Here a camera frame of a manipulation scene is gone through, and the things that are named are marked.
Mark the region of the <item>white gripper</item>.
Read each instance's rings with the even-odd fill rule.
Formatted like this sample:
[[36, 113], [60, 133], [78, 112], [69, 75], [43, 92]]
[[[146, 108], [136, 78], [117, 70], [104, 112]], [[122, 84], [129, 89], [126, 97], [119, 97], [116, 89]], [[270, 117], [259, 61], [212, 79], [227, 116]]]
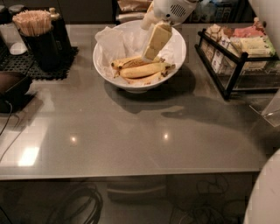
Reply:
[[184, 23], [198, 3], [199, 0], [153, 0], [140, 24], [143, 30], [149, 30], [143, 45], [143, 60], [154, 60], [172, 37], [172, 27], [167, 22]]

